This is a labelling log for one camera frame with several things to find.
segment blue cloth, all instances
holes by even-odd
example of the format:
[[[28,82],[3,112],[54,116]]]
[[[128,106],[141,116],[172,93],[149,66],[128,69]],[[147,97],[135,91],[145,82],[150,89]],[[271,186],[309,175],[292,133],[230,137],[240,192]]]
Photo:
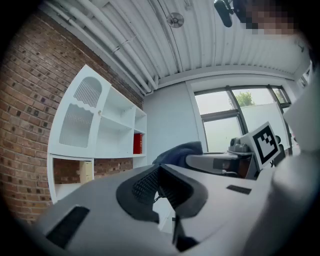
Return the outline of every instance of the blue cloth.
[[[200,141],[188,142],[175,146],[166,152],[160,154],[152,164],[169,164],[183,168],[189,168],[186,163],[188,155],[202,155],[202,146]]]

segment window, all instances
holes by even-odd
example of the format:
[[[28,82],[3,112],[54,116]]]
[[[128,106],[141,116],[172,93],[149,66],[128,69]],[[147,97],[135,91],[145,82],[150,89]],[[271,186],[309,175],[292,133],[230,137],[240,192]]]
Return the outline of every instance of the window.
[[[267,88],[235,89],[233,93],[241,108],[274,102]]]
[[[241,128],[236,117],[204,122],[204,131],[209,152],[225,152],[232,138],[241,137]]]
[[[219,88],[195,94],[208,152],[227,151],[232,138],[241,137],[267,121],[274,134],[281,138],[286,152],[290,152],[290,130],[281,109],[286,111],[291,102],[282,86],[227,86],[223,91]]]
[[[200,115],[235,109],[226,91],[195,96]]]

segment grey device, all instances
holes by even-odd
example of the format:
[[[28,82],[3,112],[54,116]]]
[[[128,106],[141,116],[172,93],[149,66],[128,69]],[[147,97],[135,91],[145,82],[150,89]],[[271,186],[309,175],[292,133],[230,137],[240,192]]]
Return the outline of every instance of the grey device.
[[[84,184],[32,228],[42,247],[61,254],[270,255],[315,199],[319,166],[319,153],[301,154],[248,180],[149,165]],[[159,189],[176,214],[172,242],[152,211]]]
[[[188,155],[187,165],[202,172],[223,175],[223,160],[250,159],[245,178],[255,180],[257,174],[278,154],[280,148],[269,122],[242,137],[232,138],[226,153],[205,153],[203,155]]]

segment corrugated metal ceiling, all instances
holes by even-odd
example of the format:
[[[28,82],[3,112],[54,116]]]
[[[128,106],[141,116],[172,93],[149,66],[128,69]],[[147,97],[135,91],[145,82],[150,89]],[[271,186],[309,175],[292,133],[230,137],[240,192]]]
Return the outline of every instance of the corrugated metal ceiling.
[[[77,0],[68,2],[87,15],[115,45],[119,45],[112,34]],[[161,79],[189,70],[227,65],[262,67],[294,75],[308,58],[307,50],[302,51],[300,47],[303,47],[302,41],[298,42],[298,46],[297,39],[292,37],[253,34],[243,28],[235,15],[232,16],[233,26],[225,27],[213,2],[92,0],[125,37],[126,43],[131,45],[153,78],[158,76]],[[166,22],[167,15],[174,12],[184,17],[184,24],[180,28],[171,28]],[[125,56],[135,64],[128,55]],[[147,82],[146,76],[135,67]]]

